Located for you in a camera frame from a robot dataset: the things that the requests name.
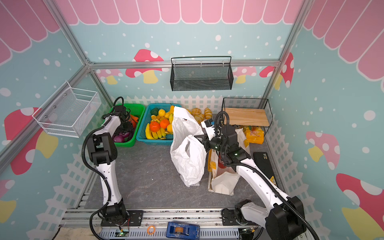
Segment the white tote bag yellow handles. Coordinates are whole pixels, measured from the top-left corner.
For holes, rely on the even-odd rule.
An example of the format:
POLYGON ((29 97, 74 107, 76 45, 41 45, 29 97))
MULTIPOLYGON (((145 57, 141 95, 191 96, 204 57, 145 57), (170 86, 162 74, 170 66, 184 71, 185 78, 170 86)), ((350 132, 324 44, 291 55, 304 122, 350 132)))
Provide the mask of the white tote bag yellow handles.
POLYGON ((208 153, 208 191, 222 195, 233 196, 234 189, 240 179, 231 167, 220 169, 218 166, 218 154, 215 150, 208 153))

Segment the white plastic grocery bag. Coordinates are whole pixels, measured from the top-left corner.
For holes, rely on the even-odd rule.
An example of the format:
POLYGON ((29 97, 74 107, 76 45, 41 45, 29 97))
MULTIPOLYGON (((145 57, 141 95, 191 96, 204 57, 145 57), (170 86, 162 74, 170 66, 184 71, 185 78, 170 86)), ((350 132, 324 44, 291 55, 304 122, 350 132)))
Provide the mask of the white plastic grocery bag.
POLYGON ((207 152, 195 136, 203 135, 203 130, 182 107, 174 108, 172 129, 174 137, 170 149, 171 160, 187 187, 199 186, 205 172, 207 152))

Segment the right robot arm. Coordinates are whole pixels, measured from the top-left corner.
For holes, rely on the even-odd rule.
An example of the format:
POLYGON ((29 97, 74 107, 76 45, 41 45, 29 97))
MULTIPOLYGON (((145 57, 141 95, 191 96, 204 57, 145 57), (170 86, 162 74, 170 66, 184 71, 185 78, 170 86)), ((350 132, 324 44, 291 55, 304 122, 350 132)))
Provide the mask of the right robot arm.
POLYGON ((265 229, 272 240, 293 240, 305 232, 310 232, 313 239, 319 239, 305 219, 302 201, 298 197, 291 198, 274 185, 240 146, 228 113, 221 111, 215 119, 205 120, 201 125, 204 133, 196 138, 206 151, 216 151, 224 165, 244 178, 265 205, 260 207, 251 201, 238 204, 235 212, 240 224, 255 223, 265 229))

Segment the red soda can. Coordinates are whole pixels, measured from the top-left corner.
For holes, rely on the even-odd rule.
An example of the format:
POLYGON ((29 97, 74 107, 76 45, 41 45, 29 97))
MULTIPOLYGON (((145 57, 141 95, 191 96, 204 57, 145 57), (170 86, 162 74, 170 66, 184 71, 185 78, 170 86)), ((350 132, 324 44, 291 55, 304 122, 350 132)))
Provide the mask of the red soda can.
POLYGON ((225 169, 226 168, 226 165, 222 161, 221 155, 218 155, 218 166, 219 166, 220 169, 225 169))

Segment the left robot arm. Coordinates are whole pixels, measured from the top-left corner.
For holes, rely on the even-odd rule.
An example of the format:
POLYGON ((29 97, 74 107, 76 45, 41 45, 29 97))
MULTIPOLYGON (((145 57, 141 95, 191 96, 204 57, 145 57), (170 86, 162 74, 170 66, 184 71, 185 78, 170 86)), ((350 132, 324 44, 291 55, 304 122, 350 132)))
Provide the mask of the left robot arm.
POLYGON ((96 214, 116 226, 124 225, 129 220, 117 183, 115 160, 118 151, 114 142, 114 136, 129 126, 128 116, 123 97, 118 97, 111 112, 103 115, 105 121, 101 127, 86 136, 81 152, 84 165, 96 173, 102 183, 103 206, 96 214))

